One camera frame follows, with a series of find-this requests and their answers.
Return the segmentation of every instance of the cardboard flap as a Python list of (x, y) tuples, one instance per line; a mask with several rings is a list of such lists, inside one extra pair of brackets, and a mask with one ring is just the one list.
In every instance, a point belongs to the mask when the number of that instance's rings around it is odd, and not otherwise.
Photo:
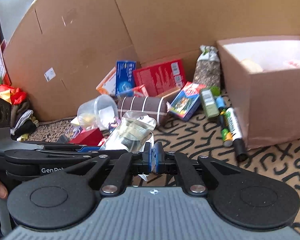
[(141, 63), (217, 40), (300, 35), (300, 0), (116, 0)]
[(3, 56), (41, 121), (76, 115), (117, 60), (138, 60), (115, 0), (36, 0)]

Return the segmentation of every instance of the clear plastic pouch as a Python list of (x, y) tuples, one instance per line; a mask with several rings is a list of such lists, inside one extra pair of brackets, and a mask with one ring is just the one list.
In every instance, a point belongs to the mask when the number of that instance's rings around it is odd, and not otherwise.
[(100, 150), (140, 151), (156, 124), (156, 120), (145, 113), (126, 112), (121, 124), (110, 134)]

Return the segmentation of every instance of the plastic bag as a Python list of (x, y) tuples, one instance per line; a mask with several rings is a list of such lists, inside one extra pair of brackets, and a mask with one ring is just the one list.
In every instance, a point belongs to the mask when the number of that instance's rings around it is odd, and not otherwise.
[(121, 124), (110, 134), (100, 150), (140, 151), (156, 124), (156, 120), (145, 113), (126, 112)]
[(193, 82), (209, 87), (214, 96), (220, 95), (220, 59), (212, 46), (200, 46), (202, 54), (197, 60)]

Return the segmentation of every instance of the red box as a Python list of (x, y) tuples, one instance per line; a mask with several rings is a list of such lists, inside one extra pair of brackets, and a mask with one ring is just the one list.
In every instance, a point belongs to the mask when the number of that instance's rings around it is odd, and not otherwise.
[(76, 138), (69, 141), (69, 143), (96, 146), (102, 139), (102, 132), (99, 130), (99, 128), (96, 128), (90, 131), (82, 131)]
[(145, 85), (149, 96), (155, 97), (174, 87), (186, 84), (185, 70), (181, 59), (160, 63), (133, 71), (136, 86)]

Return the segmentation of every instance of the marker pen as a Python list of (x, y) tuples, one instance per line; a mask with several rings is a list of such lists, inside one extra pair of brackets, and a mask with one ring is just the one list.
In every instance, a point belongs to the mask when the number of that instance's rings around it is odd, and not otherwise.
[(223, 100), (222, 96), (217, 97), (216, 104), (217, 104), (217, 107), (218, 107), (218, 110), (220, 113), (219, 122), (221, 124), (221, 136), (222, 136), (222, 140), (223, 140), (223, 146), (230, 147), (230, 146), (232, 146), (232, 136), (226, 125), (226, 120), (225, 120), (225, 115), (224, 115), (226, 112), (226, 104), (225, 104), (225, 101)]
[(233, 107), (226, 110), (226, 120), (229, 125), (229, 130), (232, 135), (232, 143), (234, 147), (234, 154), (237, 162), (244, 162), (248, 158), (244, 141), (242, 140), (242, 133), (239, 127), (238, 119), (234, 114)]

